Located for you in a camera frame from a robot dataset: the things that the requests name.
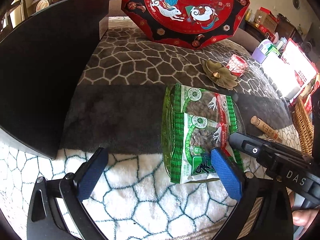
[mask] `sunflower seed bag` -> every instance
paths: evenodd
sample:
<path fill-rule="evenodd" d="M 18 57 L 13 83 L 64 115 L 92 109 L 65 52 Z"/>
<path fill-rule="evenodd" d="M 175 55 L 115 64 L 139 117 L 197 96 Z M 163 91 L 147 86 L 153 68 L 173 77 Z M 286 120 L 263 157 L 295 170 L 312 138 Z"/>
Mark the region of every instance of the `sunflower seed bag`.
<path fill-rule="evenodd" d="M 179 83 L 167 87 L 161 139 L 172 182 L 217 180 L 210 160 L 216 147 L 243 168 L 239 152 L 228 144 L 229 133 L 238 131 L 234 106 L 231 97 L 205 89 Z"/>
<path fill-rule="evenodd" d="M 232 104 L 232 99 L 226 95 L 180 83 L 175 86 L 174 112 L 203 116 L 215 122 L 231 125 L 228 103 Z"/>
<path fill-rule="evenodd" d="M 171 158 L 171 182 L 218 178 L 211 159 L 211 150 L 220 147 L 226 156 L 236 161 L 228 143 L 229 129 L 205 117 L 187 113 L 174 115 L 174 149 Z"/>

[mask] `human hand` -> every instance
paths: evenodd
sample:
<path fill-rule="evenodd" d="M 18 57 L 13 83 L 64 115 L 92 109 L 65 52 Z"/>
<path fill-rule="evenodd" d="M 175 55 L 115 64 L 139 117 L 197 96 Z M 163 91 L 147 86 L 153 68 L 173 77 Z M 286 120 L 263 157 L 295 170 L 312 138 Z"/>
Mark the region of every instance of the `human hand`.
<path fill-rule="evenodd" d="M 289 195 L 290 204 L 291 207 L 294 204 L 294 193 L 292 192 Z M 319 212 L 319 209 L 313 209 L 313 210 L 297 210 L 292 212 L 292 219 L 293 224 L 296 226 L 302 226 L 303 230 L 300 233 L 300 235 L 296 238 L 296 240 L 300 239 L 300 237 L 305 233 L 305 231 L 308 230 L 310 225 L 312 224 L 313 220 L 316 218 L 317 214 Z"/>

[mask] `round wall clock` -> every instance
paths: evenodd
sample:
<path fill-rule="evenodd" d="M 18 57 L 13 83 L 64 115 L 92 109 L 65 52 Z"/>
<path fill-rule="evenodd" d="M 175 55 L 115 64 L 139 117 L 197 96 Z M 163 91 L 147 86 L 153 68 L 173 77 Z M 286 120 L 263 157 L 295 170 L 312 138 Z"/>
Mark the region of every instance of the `round wall clock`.
<path fill-rule="evenodd" d="M 122 0 L 122 10 L 154 42 L 191 49 L 233 36 L 249 0 Z"/>
<path fill-rule="evenodd" d="M 300 9 L 300 1 L 299 0 L 292 0 L 292 2 L 293 2 L 293 6 L 296 9 Z"/>

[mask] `screw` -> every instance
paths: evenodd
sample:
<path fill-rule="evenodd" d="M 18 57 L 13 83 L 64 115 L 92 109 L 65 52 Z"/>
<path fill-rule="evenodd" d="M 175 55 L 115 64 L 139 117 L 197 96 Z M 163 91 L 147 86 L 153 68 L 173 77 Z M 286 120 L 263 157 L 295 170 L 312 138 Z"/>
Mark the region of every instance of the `screw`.
<path fill-rule="evenodd" d="M 37 179 L 37 183 L 41 183 L 43 181 L 43 177 L 39 177 L 38 179 Z"/>
<path fill-rule="evenodd" d="M 73 173 L 72 173 L 72 172 L 69 172 L 69 173 L 67 173 L 64 177 L 65 177 L 66 179 L 71 179 L 71 178 L 73 178 Z"/>
<path fill-rule="evenodd" d="M 254 177 L 254 174 L 252 172 L 246 172 L 245 173 L 245 176 L 248 178 L 248 179 L 252 179 Z"/>

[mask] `cork stopper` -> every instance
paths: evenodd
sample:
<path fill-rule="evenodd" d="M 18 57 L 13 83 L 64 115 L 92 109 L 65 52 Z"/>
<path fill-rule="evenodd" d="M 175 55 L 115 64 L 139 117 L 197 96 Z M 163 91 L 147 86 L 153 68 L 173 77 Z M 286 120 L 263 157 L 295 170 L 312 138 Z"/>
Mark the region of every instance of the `cork stopper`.
<path fill-rule="evenodd" d="M 258 117 L 253 116 L 253 117 L 251 118 L 251 123 L 252 123 L 253 125 L 255 125 L 255 126 L 258 126 L 259 123 L 260 123 L 260 120 L 259 120 Z"/>

